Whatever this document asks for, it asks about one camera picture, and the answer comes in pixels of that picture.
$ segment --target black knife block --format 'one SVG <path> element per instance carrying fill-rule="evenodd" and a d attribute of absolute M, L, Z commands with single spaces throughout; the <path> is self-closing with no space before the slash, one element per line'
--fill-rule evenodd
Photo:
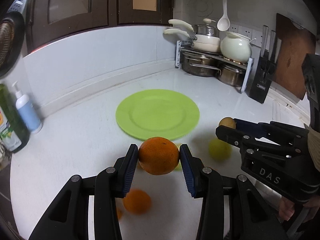
<path fill-rule="evenodd" d="M 249 97 L 263 104 L 275 72 L 276 64 L 274 62 L 267 60 L 265 57 L 259 57 Z"/>

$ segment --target beige strap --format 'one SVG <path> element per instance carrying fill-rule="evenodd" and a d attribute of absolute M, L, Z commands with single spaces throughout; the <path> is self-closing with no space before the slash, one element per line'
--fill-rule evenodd
<path fill-rule="evenodd" d="M 311 127 L 308 133 L 308 149 L 316 169 L 320 171 L 320 133 Z"/>

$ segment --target green plate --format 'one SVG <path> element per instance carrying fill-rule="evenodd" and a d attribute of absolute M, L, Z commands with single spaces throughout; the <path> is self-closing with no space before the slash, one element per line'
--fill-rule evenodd
<path fill-rule="evenodd" d="M 177 139 L 189 133 L 199 117 L 199 109 L 190 98 L 164 89 L 132 94 L 116 110 L 120 128 L 141 140 L 156 136 Z"/>

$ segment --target cutting board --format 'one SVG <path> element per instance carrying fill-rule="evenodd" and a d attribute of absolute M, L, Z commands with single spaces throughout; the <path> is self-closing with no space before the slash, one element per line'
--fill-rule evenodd
<path fill-rule="evenodd" d="M 302 100 L 306 88 L 301 66 L 307 53 L 315 53 L 316 37 L 278 13 L 276 33 L 282 45 L 273 80 Z"/>

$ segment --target countertop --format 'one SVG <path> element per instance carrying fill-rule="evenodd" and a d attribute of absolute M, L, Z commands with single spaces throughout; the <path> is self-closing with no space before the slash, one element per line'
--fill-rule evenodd
<path fill-rule="evenodd" d="M 28 239 L 42 214 L 74 174 L 83 178 L 95 176 L 113 166 L 124 156 L 131 143 L 142 141 L 125 134 L 117 125 L 116 108 L 132 93 L 145 89 L 169 89 L 190 97 L 200 110 L 196 128 L 176 143 L 187 143 L 192 154 L 205 166 L 221 175 L 236 177 L 240 169 L 239 150 L 233 147 L 231 157 L 217 163 L 208 154 L 208 143 L 215 138 L 215 128 L 226 116 L 251 122 L 284 122 L 303 127 L 301 120 L 277 101 L 266 98 L 262 105 L 245 93 L 215 78 L 189 75 L 172 69 L 136 79 L 87 97 L 50 115 L 42 130 L 32 135 L 27 146 L 12 156 L 11 201 L 19 233 Z M 202 199 L 193 199 L 187 191 L 182 171 L 152 176 L 136 170 L 132 188 L 145 190 L 152 199 L 152 209 L 134 216 L 121 207 L 123 239 L 189 239 L 196 238 Z M 225 233 L 228 230 L 228 205 L 225 209 Z M 93 234 L 93 205 L 89 205 L 89 239 Z"/>

